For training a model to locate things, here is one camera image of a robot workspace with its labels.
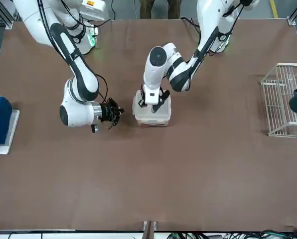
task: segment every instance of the blue sponge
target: blue sponge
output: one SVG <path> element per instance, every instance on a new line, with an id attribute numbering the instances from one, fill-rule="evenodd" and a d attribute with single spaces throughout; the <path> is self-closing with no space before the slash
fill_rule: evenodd
<path id="1" fill-rule="evenodd" d="M 10 102 L 5 97 L 0 96 L 0 144 L 5 143 L 9 130 L 11 113 L 12 106 Z"/>

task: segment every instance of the plastic container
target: plastic container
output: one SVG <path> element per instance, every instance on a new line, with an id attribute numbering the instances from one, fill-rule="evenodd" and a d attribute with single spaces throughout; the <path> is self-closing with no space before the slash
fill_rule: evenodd
<path id="1" fill-rule="evenodd" d="M 142 99 L 141 92 L 137 91 L 133 98 L 133 115 L 140 126 L 167 126 L 171 115 L 170 97 L 158 109 L 156 113 L 152 112 L 152 106 L 148 105 L 141 108 L 139 101 Z"/>

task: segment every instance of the person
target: person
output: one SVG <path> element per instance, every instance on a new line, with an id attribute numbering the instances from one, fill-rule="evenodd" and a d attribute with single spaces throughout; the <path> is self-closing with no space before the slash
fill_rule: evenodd
<path id="1" fill-rule="evenodd" d="M 181 0 L 168 1 L 168 19 L 178 19 L 180 14 Z M 140 18 L 151 18 L 151 10 L 155 0 L 141 0 Z"/>

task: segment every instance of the white wire basket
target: white wire basket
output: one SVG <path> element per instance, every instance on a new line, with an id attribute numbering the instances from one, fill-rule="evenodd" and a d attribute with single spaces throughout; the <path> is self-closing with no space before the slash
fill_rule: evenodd
<path id="1" fill-rule="evenodd" d="M 261 80 L 268 120 L 268 136 L 297 137 L 297 113 L 289 100 L 297 89 L 297 64 L 278 63 Z"/>

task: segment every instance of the table surface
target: table surface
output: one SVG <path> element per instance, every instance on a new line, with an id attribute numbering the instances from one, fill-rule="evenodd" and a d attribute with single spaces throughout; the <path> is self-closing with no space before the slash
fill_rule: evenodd
<path id="1" fill-rule="evenodd" d="M 85 58 L 125 113 L 92 134 L 60 121 L 72 75 L 65 62 L 23 24 L 5 31 L 0 95 L 21 113 L 10 154 L 0 155 L 0 229 L 139 230 L 146 220 L 159 230 L 297 227 L 297 139 L 266 135 L 260 87 L 277 62 L 297 63 L 297 33 L 285 19 L 239 20 L 191 90 L 171 92 L 169 126 L 137 125 L 132 100 L 151 48 L 173 42 L 189 59 L 197 39 L 181 20 L 101 27 Z"/>

